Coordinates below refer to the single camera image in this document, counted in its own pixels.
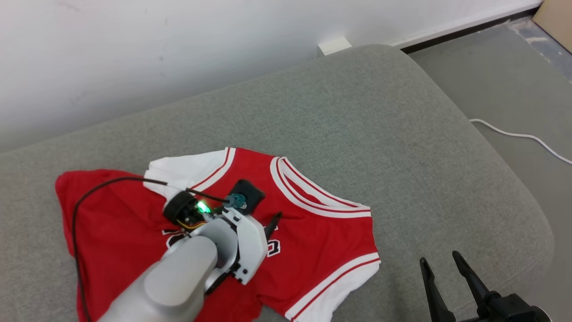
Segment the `red jersey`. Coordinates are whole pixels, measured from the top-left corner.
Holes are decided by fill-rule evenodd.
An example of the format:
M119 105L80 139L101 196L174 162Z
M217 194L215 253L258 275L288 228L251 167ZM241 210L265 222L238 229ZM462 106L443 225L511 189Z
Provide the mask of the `red jersey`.
M68 172L59 178L57 187L67 182L64 191L57 190L69 245L75 201L95 184L120 175L125 173ZM69 176L80 178L76 177L70 185L66 180ZM97 177L99 182L81 178L87 176ZM268 242L267 258L254 278L247 285L228 278L206 298L197 322L252 321L262 304L288 320L328 322L349 292L379 269L369 207L326 192L286 158L227 148L153 161L145 177L184 182L219 197L227 195L239 179L247 179L266 196L252 214L259 222L266 225L279 211L283 214ZM180 230L162 217L165 201L179 191L144 185L150 190L143 191L139 182L111 185L99 193L99 198L91 196L93 199L87 199L80 208L78 247L88 306L94 318L101 316L115 297L158 261L179 235ZM208 199L202 201L211 208L219 206ZM122 238L115 240L116 235ZM102 263L101 258L108 260Z

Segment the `white block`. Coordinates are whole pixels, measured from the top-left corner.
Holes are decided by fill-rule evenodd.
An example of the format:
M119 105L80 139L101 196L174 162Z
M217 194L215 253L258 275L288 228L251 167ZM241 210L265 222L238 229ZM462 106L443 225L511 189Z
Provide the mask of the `white block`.
M318 57L327 56L340 50L350 48L352 44L345 38L341 37L331 41L322 42L318 44Z

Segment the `black baseboard strip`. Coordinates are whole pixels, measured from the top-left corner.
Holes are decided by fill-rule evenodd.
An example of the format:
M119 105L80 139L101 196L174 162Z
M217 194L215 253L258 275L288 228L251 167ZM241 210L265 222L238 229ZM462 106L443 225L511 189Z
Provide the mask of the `black baseboard strip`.
M536 13L536 11L538 11L538 8L526 10L526 11L523 11L520 13L515 13L515 14L512 14L508 17L499 18L499 19L496 19L493 21L482 23L482 24L474 26L474 27L459 30L458 32L446 34L446 35L441 36L441 37L437 37L437 38L434 38L434 39L431 39L428 41L420 42L416 45L412 45L412 46L402 48L401 51L406 53L406 54L418 52L422 49L429 48L429 47L435 46L437 44L441 44L442 42L457 39L459 37L463 37L463 36L466 36L468 34L476 33L476 32L481 31L483 29L487 29L487 28L490 28L492 26L496 26L496 25L499 25L501 23L505 23L506 21L513 21L513 20L517 20L520 18L532 16Z

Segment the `cardboard box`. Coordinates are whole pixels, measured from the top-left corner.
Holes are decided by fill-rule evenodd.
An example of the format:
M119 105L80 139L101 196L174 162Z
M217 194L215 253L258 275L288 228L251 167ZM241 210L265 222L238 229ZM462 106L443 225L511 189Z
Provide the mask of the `cardboard box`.
M545 0L533 21L572 52L572 0Z

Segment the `gray floor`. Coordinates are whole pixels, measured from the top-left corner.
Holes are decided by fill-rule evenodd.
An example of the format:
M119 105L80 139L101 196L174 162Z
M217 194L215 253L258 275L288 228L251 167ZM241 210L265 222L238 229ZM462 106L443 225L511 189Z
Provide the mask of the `gray floor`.
M468 118L535 135L572 159L572 56L530 21L504 23L410 56ZM549 274L525 299L554 321L572 321L572 166L533 140L475 126L535 196L555 234Z

